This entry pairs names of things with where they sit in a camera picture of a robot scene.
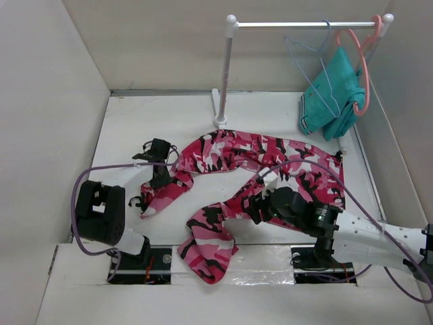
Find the teal cloth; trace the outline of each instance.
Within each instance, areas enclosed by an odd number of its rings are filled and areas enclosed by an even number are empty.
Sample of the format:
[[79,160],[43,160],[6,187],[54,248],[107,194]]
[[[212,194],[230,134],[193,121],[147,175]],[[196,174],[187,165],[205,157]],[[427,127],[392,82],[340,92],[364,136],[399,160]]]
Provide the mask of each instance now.
[[363,109],[365,91],[364,88],[359,87],[358,76],[343,47],[337,49],[331,62],[326,66],[326,72],[338,107],[331,97],[331,89],[323,71],[314,80],[313,86],[337,118],[310,86],[300,99],[299,125],[304,134],[323,128],[323,137],[329,141],[343,136],[355,124],[358,117],[353,112],[353,104],[358,102],[359,109]]

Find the metal rod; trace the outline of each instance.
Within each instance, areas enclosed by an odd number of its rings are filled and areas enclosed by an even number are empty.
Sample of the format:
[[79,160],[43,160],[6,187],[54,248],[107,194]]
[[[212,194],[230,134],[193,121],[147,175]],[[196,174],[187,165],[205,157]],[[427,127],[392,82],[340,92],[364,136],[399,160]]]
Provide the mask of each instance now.
[[[330,22],[331,29],[373,29],[375,22]],[[326,22],[238,22],[237,29],[328,29]]]
[[231,44],[233,43],[233,38],[227,37],[225,44],[225,56],[224,56],[224,68],[223,68],[223,86],[221,89],[221,98],[219,100],[219,111],[215,120],[217,123],[226,123],[225,120],[225,100],[227,97],[227,84],[229,82],[229,69],[230,69],[230,57],[231,57]]

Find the pink hanger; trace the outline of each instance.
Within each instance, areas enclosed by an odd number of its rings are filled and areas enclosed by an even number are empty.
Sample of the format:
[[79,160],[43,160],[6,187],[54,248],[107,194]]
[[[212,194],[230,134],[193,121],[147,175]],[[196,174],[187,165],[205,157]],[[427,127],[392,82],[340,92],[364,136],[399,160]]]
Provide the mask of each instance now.
[[[379,15],[376,15],[372,18],[372,20],[376,23],[375,24],[376,28],[375,28],[374,34],[373,34],[373,36],[367,35],[365,40],[364,40],[364,43],[362,45],[359,43],[358,37],[355,35],[353,30],[344,29],[344,31],[347,32],[349,34],[349,36],[351,37],[351,39],[355,42],[355,46],[357,47],[357,51],[358,51],[358,56],[359,56],[359,59],[361,61],[361,65],[363,68],[363,79],[364,79],[364,87],[365,87],[365,103],[364,103],[364,107],[362,110],[359,110],[357,102],[355,102],[353,104],[353,112],[356,116],[363,116],[367,112],[368,105],[370,104],[370,84],[369,84],[369,75],[368,75],[367,63],[365,61],[365,56],[364,56],[364,50],[367,47],[367,45],[375,43],[376,40],[378,39],[380,29],[382,28],[382,18]],[[337,31],[337,45],[338,46],[341,46],[341,43],[340,43],[341,32],[342,32],[342,30]]]

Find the horizontal metal bar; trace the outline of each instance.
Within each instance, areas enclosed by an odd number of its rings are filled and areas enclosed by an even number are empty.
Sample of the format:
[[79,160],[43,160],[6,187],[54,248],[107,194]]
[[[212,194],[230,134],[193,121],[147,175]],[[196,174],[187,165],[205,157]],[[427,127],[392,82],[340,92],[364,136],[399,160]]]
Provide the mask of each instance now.
[[[330,22],[331,29],[373,29],[375,22]],[[328,29],[326,22],[238,22],[238,29]]]

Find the vertical metal pole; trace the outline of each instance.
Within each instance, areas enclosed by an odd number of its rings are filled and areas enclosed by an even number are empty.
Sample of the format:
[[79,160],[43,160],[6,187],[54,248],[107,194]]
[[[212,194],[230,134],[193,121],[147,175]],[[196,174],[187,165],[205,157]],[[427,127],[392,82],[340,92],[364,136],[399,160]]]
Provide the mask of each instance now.
[[227,124],[227,118],[225,117],[225,101],[227,99],[227,85],[229,84],[229,69],[230,69],[230,57],[231,57],[231,44],[233,43],[233,35],[237,28],[237,20],[233,15],[227,16],[227,28],[226,28],[226,41],[225,41],[225,55],[223,64],[223,79],[221,85],[221,95],[219,99],[219,111],[215,116],[214,125],[215,127],[225,127]]

